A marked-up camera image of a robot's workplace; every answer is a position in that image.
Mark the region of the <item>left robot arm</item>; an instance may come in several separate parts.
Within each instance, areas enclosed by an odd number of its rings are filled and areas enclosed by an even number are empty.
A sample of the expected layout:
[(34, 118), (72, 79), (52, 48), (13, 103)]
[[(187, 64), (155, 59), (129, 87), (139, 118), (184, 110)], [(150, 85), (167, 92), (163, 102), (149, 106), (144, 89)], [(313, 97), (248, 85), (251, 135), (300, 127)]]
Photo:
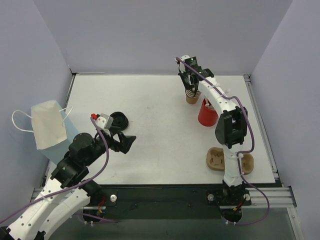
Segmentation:
[(73, 214), (86, 205), (95, 206), (102, 199), (101, 186), (91, 177), (88, 167), (109, 150), (126, 154), (136, 136), (117, 133), (119, 140), (97, 128), (97, 137), (79, 133), (68, 152), (57, 164), (50, 179), (36, 199), (22, 210), (19, 218), (1, 227), (2, 240), (48, 240)]

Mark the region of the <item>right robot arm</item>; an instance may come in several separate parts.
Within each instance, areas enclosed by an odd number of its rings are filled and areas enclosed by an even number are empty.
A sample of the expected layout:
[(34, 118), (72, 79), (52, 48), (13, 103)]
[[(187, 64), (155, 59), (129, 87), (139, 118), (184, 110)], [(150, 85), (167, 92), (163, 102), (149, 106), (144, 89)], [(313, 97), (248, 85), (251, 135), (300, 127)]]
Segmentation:
[(215, 137), (223, 149), (223, 184), (227, 186), (221, 197), (225, 203), (233, 204), (244, 192), (242, 159), (255, 147), (248, 111), (236, 96), (226, 95), (210, 70), (180, 70), (178, 75), (186, 91), (199, 91), (218, 114)]

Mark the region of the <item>stack of black lids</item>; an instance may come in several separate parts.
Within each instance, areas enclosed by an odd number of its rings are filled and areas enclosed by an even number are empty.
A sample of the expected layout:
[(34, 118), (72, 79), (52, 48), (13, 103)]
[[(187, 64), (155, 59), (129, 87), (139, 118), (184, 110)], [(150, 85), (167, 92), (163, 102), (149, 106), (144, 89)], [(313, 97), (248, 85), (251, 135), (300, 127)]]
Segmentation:
[(112, 126), (119, 128), (121, 131), (129, 126), (129, 120), (123, 112), (116, 111), (110, 115), (113, 118)]

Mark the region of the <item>stack of brown paper cups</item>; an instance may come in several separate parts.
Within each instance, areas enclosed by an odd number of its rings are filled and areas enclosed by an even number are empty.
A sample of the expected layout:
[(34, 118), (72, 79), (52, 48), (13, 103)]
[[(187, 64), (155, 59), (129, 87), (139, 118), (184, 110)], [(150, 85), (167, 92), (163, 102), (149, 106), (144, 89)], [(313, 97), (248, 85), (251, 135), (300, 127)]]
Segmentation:
[(186, 90), (185, 91), (185, 100), (188, 104), (194, 105), (197, 103), (199, 97), (201, 95), (200, 91), (192, 91), (192, 90)]

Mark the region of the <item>red straw holder cup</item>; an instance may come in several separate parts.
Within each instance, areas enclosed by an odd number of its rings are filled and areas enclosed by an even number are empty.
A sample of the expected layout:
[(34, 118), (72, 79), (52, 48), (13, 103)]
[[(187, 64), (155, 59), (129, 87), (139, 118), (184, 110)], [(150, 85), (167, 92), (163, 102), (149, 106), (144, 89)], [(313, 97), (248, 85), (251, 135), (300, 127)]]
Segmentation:
[(204, 99), (197, 117), (198, 122), (205, 127), (214, 126), (219, 118), (217, 112), (212, 109), (211, 106), (212, 105)]

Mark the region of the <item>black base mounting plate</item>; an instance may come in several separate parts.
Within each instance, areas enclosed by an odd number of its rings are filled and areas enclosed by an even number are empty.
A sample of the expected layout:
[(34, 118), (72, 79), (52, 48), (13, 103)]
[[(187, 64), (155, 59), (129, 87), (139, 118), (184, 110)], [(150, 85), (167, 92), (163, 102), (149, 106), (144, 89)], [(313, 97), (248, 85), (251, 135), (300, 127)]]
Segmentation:
[(210, 220), (239, 221), (250, 206), (249, 191), (223, 184), (105, 184), (79, 212), (86, 221)]

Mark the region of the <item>blue paper bag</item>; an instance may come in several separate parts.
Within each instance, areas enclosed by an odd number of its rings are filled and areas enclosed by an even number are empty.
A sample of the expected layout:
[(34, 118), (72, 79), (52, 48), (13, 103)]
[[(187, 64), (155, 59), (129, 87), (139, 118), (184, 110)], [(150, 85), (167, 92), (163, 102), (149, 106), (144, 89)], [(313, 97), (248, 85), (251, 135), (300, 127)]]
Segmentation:
[[(69, 151), (79, 131), (69, 118), (73, 106), (61, 107), (56, 100), (49, 100), (31, 107), (31, 114), (15, 110), (11, 115), (14, 127), (21, 132), (32, 133), (36, 149), (57, 165)], [(31, 119), (32, 129), (23, 129), (16, 125), (15, 114), (22, 113)]]

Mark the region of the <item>brown pulp cup carrier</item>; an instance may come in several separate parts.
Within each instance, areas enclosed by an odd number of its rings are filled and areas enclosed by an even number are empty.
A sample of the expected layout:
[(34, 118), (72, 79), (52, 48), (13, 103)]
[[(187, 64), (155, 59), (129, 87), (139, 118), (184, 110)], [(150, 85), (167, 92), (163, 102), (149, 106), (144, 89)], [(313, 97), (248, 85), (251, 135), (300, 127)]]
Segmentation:
[[(220, 147), (212, 147), (206, 155), (207, 166), (219, 172), (225, 171), (224, 151)], [(250, 153), (245, 153), (241, 159), (241, 169), (245, 175), (250, 174), (254, 170), (254, 158)]]

